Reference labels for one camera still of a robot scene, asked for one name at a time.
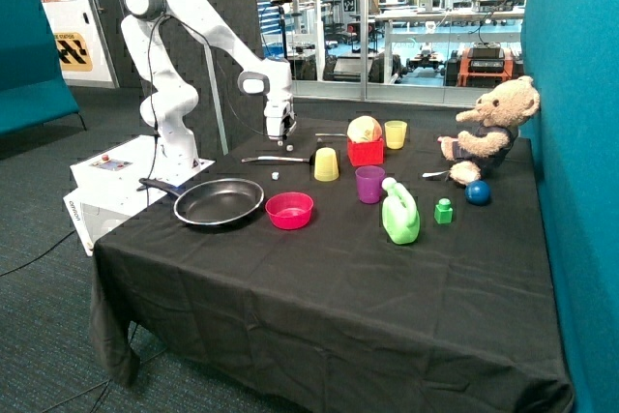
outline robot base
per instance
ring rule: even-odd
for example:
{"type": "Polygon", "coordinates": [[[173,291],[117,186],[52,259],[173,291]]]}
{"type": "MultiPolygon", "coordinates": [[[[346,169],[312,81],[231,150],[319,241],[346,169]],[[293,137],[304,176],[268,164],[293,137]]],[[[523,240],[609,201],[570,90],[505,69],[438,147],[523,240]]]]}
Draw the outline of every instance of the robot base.
{"type": "MultiPolygon", "coordinates": [[[[84,162],[71,166],[77,189],[64,197],[82,246],[92,255],[95,242],[131,217],[165,196],[151,189],[138,191],[140,178],[151,171],[155,145],[153,137],[141,135],[84,162]]],[[[151,178],[179,187],[214,162],[200,160],[193,168],[166,171],[161,150],[151,178]]]]}

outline orange machine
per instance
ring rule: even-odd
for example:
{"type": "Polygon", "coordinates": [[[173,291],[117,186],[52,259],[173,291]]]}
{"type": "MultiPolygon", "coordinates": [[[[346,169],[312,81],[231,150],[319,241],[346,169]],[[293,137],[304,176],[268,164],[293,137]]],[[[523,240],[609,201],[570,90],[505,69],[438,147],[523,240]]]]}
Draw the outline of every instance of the orange machine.
{"type": "Polygon", "coordinates": [[[520,57],[499,44],[467,47],[446,68],[446,85],[458,87],[494,87],[522,75],[520,57]]]}

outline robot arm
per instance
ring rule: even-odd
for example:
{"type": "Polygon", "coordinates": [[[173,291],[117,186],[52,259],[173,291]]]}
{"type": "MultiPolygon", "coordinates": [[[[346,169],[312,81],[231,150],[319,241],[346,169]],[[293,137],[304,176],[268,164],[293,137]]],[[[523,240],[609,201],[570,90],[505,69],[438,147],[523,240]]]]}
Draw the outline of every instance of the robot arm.
{"type": "Polygon", "coordinates": [[[243,68],[238,79],[241,91],[267,97],[264,116],[269,138],[284,141],[294,131],[289,63],[255,56],[207,0],[125,0],[125,4],[131,13],[122,23],[127,48],[142,78],[158,90],[152,96],[153,104],[147,98],[140,112],[151,126],[157,121],[164,142],[185,152],[184,157],[195,151],[195,142],[193,147],[187,145],[193,134],[182,117],[197,104],[197,92],[178,75],[163,46],[159,26],[164,15],[177,18],[196,41],[224,50],[243,68]],[[185,141],[178,146],[170,138],[185,141]]]}

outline yellow cup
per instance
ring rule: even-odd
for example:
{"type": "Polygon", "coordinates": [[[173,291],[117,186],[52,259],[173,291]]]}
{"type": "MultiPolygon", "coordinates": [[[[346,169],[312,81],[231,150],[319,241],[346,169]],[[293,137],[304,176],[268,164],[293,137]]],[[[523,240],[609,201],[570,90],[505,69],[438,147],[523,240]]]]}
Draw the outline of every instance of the yellow cup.
{"type": "Polygon", "coordinates": [[[313,177],[323,182],[335,181],[338,179],[338,154],[334,149],[331,147],[323,147],[316,151],[313,177]]]}
{"type": "Polygon", "coordinates": [[[385,123],[385,142],[390,149],[401,149],[406,138],[405,121],[388,121],[385,123]]]}

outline teddy bear paw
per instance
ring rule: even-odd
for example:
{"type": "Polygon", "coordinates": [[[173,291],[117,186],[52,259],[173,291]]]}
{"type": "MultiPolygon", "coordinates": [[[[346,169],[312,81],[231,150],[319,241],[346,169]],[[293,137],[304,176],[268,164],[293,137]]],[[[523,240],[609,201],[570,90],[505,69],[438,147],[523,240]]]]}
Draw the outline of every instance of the teddy bear paw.
{"type": "Polygon", "coordinates": [[[447,160],[453,162],[454,161],[454,141],[452,137],[443,136],[440,139],[441,142],[441,152],[443,153],[443,157],[447,160]]]}
{"type": "Polygon", "coordinates": [[[464,186],[471,184],[473,181],[482,179],[482,173],[478,166],[472,162],[460,162],[452,166],[449,171],[450,177],[464,186]]]}

